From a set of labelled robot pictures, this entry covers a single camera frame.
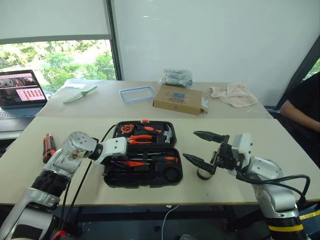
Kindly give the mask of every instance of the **black tool case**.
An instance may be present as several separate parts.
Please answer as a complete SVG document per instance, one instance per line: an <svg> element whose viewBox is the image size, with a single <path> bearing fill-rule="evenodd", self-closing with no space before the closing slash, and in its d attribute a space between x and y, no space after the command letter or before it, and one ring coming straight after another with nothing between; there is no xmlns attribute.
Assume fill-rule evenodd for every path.
<svg viewBox="0 0 320 240"><path fill-rule="evenodd" d="M169 128L171 128L171 138L166 142ZM126 156L110 156L103 161L105 183L113 188L138 188L148 185L156 188L177 185L183 178L183 171L179 152L174 148L177 138L172 123L148 120L122 121L116 125L113 132L113 138L141 135L149 135L152 138L138 139L138 142L151 143L128 143ZM163 162L164 157L170 161ZM144 165L126 166L126 161Z"/></svg>

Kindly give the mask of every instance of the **laptop screen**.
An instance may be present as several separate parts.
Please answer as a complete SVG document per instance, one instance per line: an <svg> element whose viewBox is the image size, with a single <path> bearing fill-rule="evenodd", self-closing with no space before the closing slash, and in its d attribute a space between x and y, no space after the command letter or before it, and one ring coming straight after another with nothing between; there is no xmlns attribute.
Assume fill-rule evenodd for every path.
<svg viewBox="0 0 320 240"><path fill-rule="evenodd" d="M31 71L0 74L0 107L46 103L47 99Z"/></svg>

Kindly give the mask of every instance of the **yellow stripe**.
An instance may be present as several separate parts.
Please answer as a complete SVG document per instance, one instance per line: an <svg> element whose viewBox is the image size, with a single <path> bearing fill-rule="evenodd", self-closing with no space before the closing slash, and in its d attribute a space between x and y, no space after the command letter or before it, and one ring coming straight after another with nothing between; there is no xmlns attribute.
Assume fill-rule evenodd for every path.
<svg viewBox="0 0 320 240"><path fill-rule="evenodd" d="M320 210L300 216L300 220L313 218L320 215Z"/></svg>
<svg viewBox="0 0 320 240"><path fill-rule="evenodd" d="M296 226L270 226L269 229L275 232L296 232L304 229L302 224Z"/></svg>

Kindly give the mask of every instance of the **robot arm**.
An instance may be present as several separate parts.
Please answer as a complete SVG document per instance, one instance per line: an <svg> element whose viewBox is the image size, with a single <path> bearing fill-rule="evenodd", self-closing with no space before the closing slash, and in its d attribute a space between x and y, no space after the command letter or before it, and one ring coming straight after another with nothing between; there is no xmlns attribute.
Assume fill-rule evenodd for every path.
<svg viewBox="0 0 320 240"><path fill-rule="evenodd" d="M125 137L111 138L98 143L84 132L69 135L63 146L50 158L21 199L14 205L0 228L0 240L18 237L41 240L51 234L52 210L76 173L83 158L100 164L107 156L127 153Z"/></svg>
<svg viewBox="0 0 320 240"><path fill-rule="evenodd" d="M237 179L252 184L256 200L274 240L308 239L299 219L293 192L281 186L285 184L284 181L270 181L281 179L282 169L269 159L251 156L253 142L249 133L236 135L232 146L228 144L229 135L206 131L195 131L194 134L207 141L221 143L219 149L213 153L210 163L183 153L187 160L199 167L197 175L201 179L209 180L217 167L228 169Z"/></svg>

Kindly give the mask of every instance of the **laptop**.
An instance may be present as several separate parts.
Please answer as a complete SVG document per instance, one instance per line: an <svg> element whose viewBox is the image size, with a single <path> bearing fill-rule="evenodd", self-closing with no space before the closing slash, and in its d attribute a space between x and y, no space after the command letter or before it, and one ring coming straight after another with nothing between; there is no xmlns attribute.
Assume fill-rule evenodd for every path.
<svg viewBox="0 0 320 240"><path fill-rule="evenodd" d="M0 72L0 133L23 131L46 103L32 70Z"/></svg>

